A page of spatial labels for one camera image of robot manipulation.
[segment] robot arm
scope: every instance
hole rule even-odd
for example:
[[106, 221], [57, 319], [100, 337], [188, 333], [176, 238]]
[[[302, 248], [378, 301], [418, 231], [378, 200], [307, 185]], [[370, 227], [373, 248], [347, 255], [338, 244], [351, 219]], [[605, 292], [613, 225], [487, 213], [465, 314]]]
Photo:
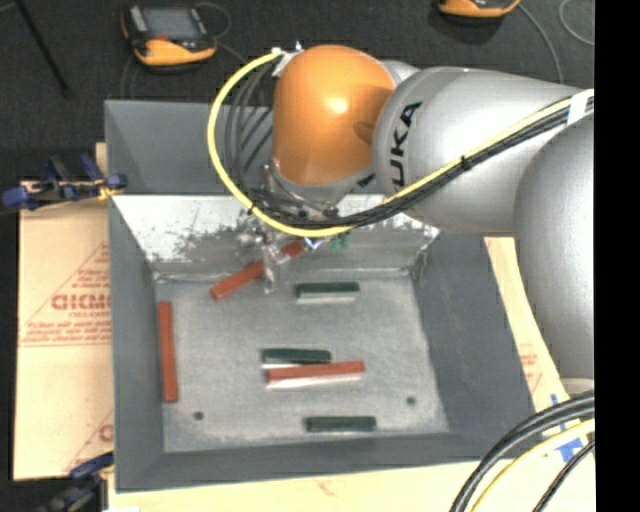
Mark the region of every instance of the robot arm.
[[[300, 211], [243, 193], [210, 148], [232, 193], [289, 234], [333, 236], [402, 211], [445, 232], [515, 237], [561, 377], [592, 386], [592, 103], [591, 91], [485, 70], [417, 70], [327, 45], [293, 57], [274, 94], [268, 192]], [[387, 201], [336, 217], [339, 200], [374, 176]]]

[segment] cardboard sheet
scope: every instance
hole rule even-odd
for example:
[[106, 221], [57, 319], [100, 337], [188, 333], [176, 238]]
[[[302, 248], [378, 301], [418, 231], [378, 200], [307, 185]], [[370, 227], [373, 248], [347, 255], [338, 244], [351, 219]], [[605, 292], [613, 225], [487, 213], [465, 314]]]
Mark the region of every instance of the cardboard sheet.
[[106, 213], [91, 201], [21, 214], [16, 480], [113, 447]]

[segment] yellow cable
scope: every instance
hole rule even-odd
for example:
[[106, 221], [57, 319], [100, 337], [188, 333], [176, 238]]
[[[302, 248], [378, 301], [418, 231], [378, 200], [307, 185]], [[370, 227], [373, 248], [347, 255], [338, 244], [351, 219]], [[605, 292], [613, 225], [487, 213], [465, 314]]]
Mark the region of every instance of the yellow cable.
[[495, 492], [496, 488], [505, 481], [505, 479], [516, 472], [516, 470], [520, 469], [522, 466], [531, 462], [533, 459], [541, 457], [543, 455], [552, 452], [553, 450], [560, 448], [562, 445], [567, 442], [580, 437], [582, 435], [588, 434], [589, 432], [593, 432], [595, 430], [595, 419], [587, 420], [583, 423], [579, 423], [574, 425], [573, 427], [569, 427], [566, 430], [550, 437], [549, 439], [542, 441], [537, 444], [533, 448], [531, 448], [526, 453], [523, 453], [512, 461], [508, 466], [506, 466], [498, 475], [492, 480], [492, 482], [485, 488], [480, 497], [476, 500], [471, 508], [471, 512], [478, 512], [482, 504], [486, 502], [487, 498]]
[[[265, 222], [267, 225], [271, 226], [272, 228], [282, 231], [284, 233], [288, 233], [293, 236], [309, 237], [309, 238], [332, 237], [335, 235], [339, 235], [341, 233], [346, 233], [347, 231], [350, 231], [351, 229], [353, 229], [354, 226], [334, 226], [334, 227], [328, 227], [328, 228], [296, 228], [294, 226], [284, 224], [272, 217], [269, 217], [269, 215], [267, 215], [258, 207], [256, 207], [253, 201], [251, 201], [251, 199], [249, 199], [249, 197], [247, 197], [242, 192], [242, 190], [240, 190], [238, 186], [233, 182], [233, 180], [225, 170], [224, 166], [222, 165], [220, 155], [218, 154], [218, 149], [216, 146], [216, 137], [215, 137], [215, 126], [216, 126], [218, 115], [220, 114], [220, 110], [222, 108], [222, 104], [224, 100], [227, 98], [227, 96], [229, 95], [231, 90], [236, 86], [236, 84], [238, 84], [245, 76], [251, 73], [254, 69], [264, 64], [267, 64], [268, 62], [275, 60], [282, 55], [285, 55], [284, 51], [274, 50], [272, 53], [268, 53], [266, 55], [263, 55], [262, 57], [258, 57], [257, 59], [252, 60], [251, 62], [245, 64], [238, 71], [236, 71], [233, 74], [233, 76], [220, 89], [220, 92], [216, 96], [213, 102], [213, 105], [211, 106], [211, 111], [209, 114], [209, 123], [207, 126], [207, 142], [209, 146], [209, 155], [211, 157], [211, 162], [213, 163], [213, 167], [218, 173], [218, 176], [224, 183], [225, 187], [227, 187], [227, 189], [231, 192], [231, 194], [233, 194], [233, 196], [236, 199], [238, 199], [238, 201], [240, 201], [240, 203], [242, 203], [243, 206], [250, 209], [256, 215], [256, 217], [261, 219], [263, 222]], [[545, 109], [542, 109], [532, 114], [531, 116], [515, 123], [511, 127], [504, 130], [503, 132], [497, 134], [495, 137], [489, 139], [485, 143], [467, 152], [465, 155], [465, 158], [471, 158], [476, 154], [481, 153], [482, 151], [487, 149], [489, 146], [497, 142], [500, 142], [506, 137], [509, 137], [517, 133], [523, 128], [526, 128], [527, 126], [532, 125], [538, 120], [543, 119], [545, 116], [548, 116], [554, 112], [557, 112], [569, 106], [570, 104], [571, 104], [571, 98], [555, 103], [554, 105], [551, 105]], [[386, 198], [380, 204], [384, 205], [393, 201], [394, 199], [404, 197], [405, 195], [413, 192], [414, 190], [442, 176], [447, 171], [451, 170], [453, 167], [461, 163], [462, 163], [462, 158], [458, 158], [456, 160], [449, 162], [448, 164], [444, 165], [443, 167], [436, 170], [435, 172], [428, 174], [422, 179], [416, 181], [415, 183], [412, 183], [411, 185], [403, 188], [396, 194]]]

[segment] red stick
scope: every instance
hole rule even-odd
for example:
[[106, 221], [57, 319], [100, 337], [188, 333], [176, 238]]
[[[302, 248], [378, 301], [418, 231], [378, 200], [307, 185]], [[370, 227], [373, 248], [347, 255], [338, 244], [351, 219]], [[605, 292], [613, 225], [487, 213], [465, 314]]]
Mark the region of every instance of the red stick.
[[178, 400], [176, 351], [173, 342], [173, 313], [171, 302], [158, 303], [158, 331], [162, 366], [162, 396], [165, 402]]
[[[288, 255], [290, 258], [296, 258], [304, 252], [304, 247], [299, 242], [291, 242], [285, 245], [280, 252]], [[248, 267], [245, 267], [240, 272], [233, 274], [226, 279], [223, 279], [219, 283], [214, 284], [209, 293], [215, 301], [224, 299], [228, 295], [244, 288], [254, 279], [259, 278], [264, 272], [264, 264], [262, 261], [256, 261], [251, 263]]]
[[349, 377], [357, 378], [365, 371], [363, 361], [340, 363], [307, 364], [267, 370], [267, 384], [270, 386], [295, 387], [298, 385], [331, 382]]

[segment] blue clamp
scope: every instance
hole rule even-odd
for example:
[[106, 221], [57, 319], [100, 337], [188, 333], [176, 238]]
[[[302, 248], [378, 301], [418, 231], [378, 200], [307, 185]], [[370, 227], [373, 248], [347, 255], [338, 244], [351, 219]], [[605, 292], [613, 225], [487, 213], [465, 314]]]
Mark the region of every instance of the blue clamp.
[[128, 185], [124, 174], [105, 177], [98, 164], [87, 153], [82, 153], [79, 161], [86, 178], [73, 180], [60, 157], [50, 157], [39, 182], [30, 188], [17, 186], [2, 193], [0, 211], [35, 210], [55, 203], [97, 197], [104, 189], [116, 191]]
[[107, 452], [73, 468], [69, 473], [73, 485], [55, 495], [46, 505], [40, 505], [35, 512], [77, 512], [97, 495], [96, 489], [105, 482], [98, 473], [113, 465], [113, 461], [113, 452]]

